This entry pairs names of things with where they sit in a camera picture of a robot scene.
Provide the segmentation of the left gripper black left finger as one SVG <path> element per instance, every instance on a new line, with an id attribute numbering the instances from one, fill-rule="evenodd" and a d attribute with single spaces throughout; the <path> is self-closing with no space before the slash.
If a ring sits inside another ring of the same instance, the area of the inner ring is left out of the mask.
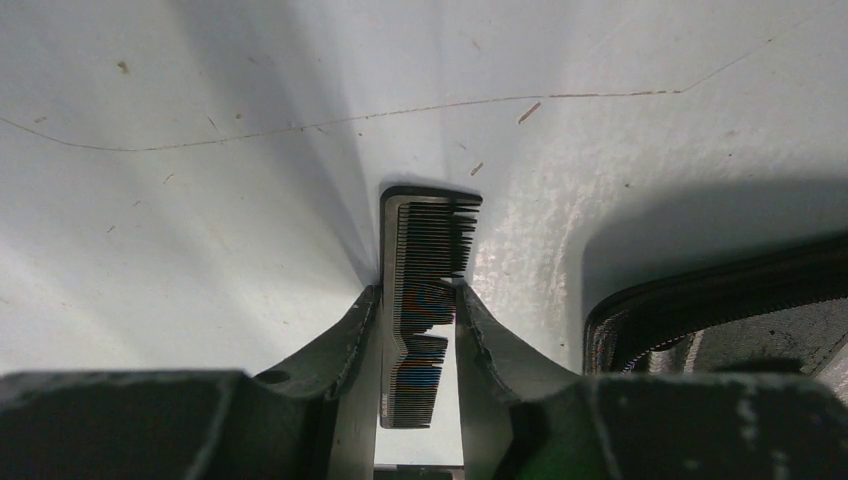
<path id="1" fill-rule="evenodd" d="M 254 380 L 280 396 L 284 479 L 371 479 L 374 472 L 381 288 L 367 286 L 332 327 Z"/>

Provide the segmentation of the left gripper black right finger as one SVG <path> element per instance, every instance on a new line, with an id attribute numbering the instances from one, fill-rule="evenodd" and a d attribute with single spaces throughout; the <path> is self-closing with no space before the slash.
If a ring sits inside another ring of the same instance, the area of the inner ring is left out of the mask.
<path id="1" fill-rule="evenodd" d="M 544 401 L 579 375 L 502 325 L 473 288 L 456 288 L 456 361 L 467 479 L 517 479 L 548 439 Z"/>

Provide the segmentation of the black straight barber comb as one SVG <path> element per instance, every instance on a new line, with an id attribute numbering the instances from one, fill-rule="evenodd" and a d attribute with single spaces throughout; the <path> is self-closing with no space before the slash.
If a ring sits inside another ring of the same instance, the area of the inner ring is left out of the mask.
<path id="1" fill-rule="evenodd" d="M 482 203 L 477 194 L 416 185 L 395 185 L 381 195 L 384 429 L 427 429 L 432 422 L 449 344 L 432 330 L 455 320 L 456 287 Z"/>

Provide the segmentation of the black zippered tool case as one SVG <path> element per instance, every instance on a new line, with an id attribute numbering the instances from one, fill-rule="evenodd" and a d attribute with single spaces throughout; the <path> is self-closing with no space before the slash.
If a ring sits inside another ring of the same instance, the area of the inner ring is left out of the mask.
<path id="1" fill-rule="evenodd" d="M 642 283 L 585 322 L 586 374 L 780 372 L 817 377 L 847 345 L 847 236 Z"/>

